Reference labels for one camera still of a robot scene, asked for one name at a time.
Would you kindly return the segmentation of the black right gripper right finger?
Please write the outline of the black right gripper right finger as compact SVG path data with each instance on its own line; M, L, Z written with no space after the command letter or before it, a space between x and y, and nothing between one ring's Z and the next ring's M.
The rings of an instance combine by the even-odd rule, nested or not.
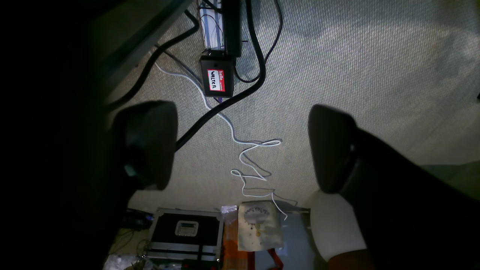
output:
M351 115L325 105L314 105L307 130L317 183L327 194L341 191L357 159L357 125Z

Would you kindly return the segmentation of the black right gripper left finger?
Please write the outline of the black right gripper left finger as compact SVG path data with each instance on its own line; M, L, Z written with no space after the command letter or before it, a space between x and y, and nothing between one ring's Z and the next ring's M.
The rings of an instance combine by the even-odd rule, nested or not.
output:
M164 190L173 171L178 112L170 101L149 101L119 111L112 123L115 164L139 188Z

